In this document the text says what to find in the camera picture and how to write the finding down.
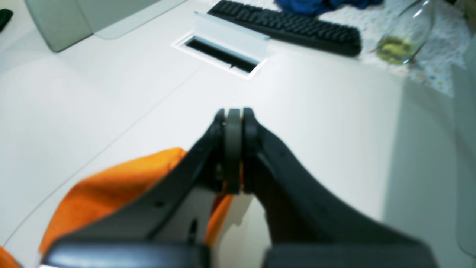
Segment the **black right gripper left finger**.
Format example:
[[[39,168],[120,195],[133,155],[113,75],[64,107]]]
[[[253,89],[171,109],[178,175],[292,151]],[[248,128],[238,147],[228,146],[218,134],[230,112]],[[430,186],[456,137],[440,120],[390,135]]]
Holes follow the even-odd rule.
[[[52,244],[41,268],[210,268],[217,194],[240,193],[239,109],[219,110],[180,163],[117,212]]]

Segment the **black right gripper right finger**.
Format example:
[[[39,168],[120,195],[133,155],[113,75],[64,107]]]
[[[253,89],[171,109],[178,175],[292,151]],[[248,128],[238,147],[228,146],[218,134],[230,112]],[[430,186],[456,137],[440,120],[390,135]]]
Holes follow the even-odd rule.
[[[271,248],[264,268],[437,268],[422,241],[340,200],[289,148],[243,114],[243,187],[265,210]]]

